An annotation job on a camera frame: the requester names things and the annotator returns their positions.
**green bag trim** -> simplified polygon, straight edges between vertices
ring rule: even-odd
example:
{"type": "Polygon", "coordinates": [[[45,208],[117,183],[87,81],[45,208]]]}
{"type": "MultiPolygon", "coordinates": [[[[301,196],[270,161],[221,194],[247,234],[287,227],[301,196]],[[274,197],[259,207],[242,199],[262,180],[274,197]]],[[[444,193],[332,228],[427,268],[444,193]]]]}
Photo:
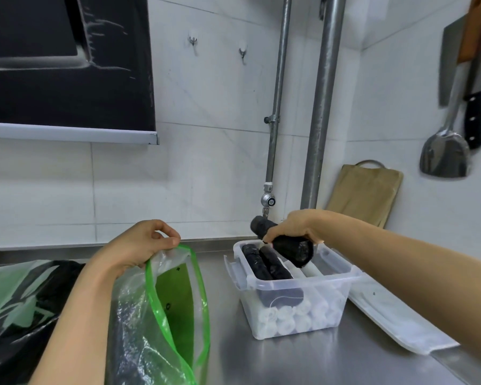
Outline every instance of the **green bag trim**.
{"type": "MultiPolygon", "coordinates": [[[[209,349],[210,349],[210,317],[208,311],[208,302],[207,302],[207,294],[205,292],[205,285],[203,284],[203,278],[201,276],[201,271],[198,266],[198,261],[196,259],[196,253],[192,250],[192,248],[184,245],[179,245],[179,248],[184,248],[191,253],[191,263],[196,274],[196,280],[198,283],[199,294],[201,296],[201,313],[203,315],[203,350],[199,354],[198,359],[196,360],[196,365],[203,365],[205,360],[208,356],[209,349]]],[[[157,320],[157,323],[162,331],[162,334],[166,341],[168,342],[169,346],[173,349],[175,354],[179,357],[181,368],[185,377],[185,380],[190,385],[197,385],[194,372],[189,364],[185,361],[185,359],[178,353],[176,349],[173,335],[171,334],[171,329],[169,328],[169,323],[166,317],[166,313],[162,308],[162,304],[160,303],[160,299],[157,295],[157,290],[155,289],[155,283],[153,280],[153,273],[151,268],[151,262],[148,261],[146,263],[146,292],[148,295],[148,300],[150,302],[151,309],[157,320]]]]}

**metal pipe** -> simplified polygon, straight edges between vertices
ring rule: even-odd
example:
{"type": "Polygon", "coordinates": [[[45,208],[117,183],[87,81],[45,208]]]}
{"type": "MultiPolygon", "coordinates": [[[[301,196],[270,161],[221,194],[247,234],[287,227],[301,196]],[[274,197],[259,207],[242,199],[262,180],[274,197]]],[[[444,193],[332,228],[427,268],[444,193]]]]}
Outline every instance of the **metal pipe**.
{"type": "Polygon", "coordinates": [[[263,206],[262,213],[264,217],[267,217],[269,214],[269,207],[274,206],[276,203],[276,199],[272,195],[272,180],[274,173],[274,158],[276,156],[276,142],[278,139],[278,126],[280,125],[280,107],[282,104],[283,77],[285,73],[285,59],[287,56],[291,6],[292,0],[284,0],[282,27],[280,31],[280,48],[278,50],[278,63],[276,66],[276,84],[274,86],[273,112],[271,116],[264,119],[264,122],[271,127],[269,154],[267,155],[266,183],[263,187],[264,195],[261,199],[263,206]]]}
{"type": "Polygon", "coordinates": [[[312,123],[308,139],[305,178],[301,194],[301,209],[315,208],[321,181],[326,133],[330,118],[335,71],[339,57],[340,34],[346,0],[327,0],[324,17],[321,54],[313,100],[312,123]]]}

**tiled wall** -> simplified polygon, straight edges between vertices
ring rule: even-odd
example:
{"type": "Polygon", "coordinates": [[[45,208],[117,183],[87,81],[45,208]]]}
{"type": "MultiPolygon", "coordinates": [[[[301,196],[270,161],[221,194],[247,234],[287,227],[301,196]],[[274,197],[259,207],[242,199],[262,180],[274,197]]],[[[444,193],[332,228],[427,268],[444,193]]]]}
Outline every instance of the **tiled wall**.
{"type": "Polygon", "coordinates": [[[469,2],[391,0],[387,21],[369,30],[375,44],[362,52],[345,161],[376,159],[404,172],[388,229],[481,258],[481,150],[466,179],[427,178],[418,169],[444,116],[437,104],[443,28],[469,2]]]}
{"type": "MultiPolygon", "coordinates": [[[[318,9],[319,0],[293,1],[277,221],[300,205],[318,9]]],[[[160,146],[0,140],[0,247],[105,242],[150,218],[165,219],[184,238],[250,234],[249,221],[261,212],[263,117],[272,111],[282,0],[149,0],[149,12],[160,146]],[[194,48],[190,30],[198,35],[194,48]]],[[[349,0],[319,206],[344,157],[361,45],[353,33],[364,13],[349,0]]]]}

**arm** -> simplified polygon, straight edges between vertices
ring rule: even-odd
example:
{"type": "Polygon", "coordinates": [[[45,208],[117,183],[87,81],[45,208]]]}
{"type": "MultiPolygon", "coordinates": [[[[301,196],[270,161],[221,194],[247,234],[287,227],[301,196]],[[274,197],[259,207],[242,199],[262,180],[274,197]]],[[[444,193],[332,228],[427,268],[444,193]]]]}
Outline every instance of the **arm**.
{"type": "Polygon", "coordinates": [[[29,384],[103,385],[114,281],[130,266],[179,242],[180,235],[166,223],[150,220],[98,251],[78,276],[29,384]]]}
{"type": "Polygon", "coordinates": [[[289,214],[276,236],[324,241],[439,329],[481,354],[481,261],[323,210],[289,214]]]}

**metal counter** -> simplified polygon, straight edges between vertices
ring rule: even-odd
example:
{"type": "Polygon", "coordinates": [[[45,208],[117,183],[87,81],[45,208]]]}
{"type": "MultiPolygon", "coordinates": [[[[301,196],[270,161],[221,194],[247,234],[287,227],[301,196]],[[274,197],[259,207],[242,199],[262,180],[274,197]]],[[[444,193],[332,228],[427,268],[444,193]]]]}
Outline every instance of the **metal counter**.
{"type": "MultiPolygon", "coordinates": [[[[208,385],[481,385],[481,362],[462,348],[435,352],[434,357],[413,354],[350,301],[336,329],[256,340],[239,293],[224,268],[223,255],[233,260],[231,248],[237,240],[187,243],[197,253],[208,296],[208,385]]],[[[5,251],[0,252],[0,264],[90,258],[96,250],[98,247],[5,251]]]]}

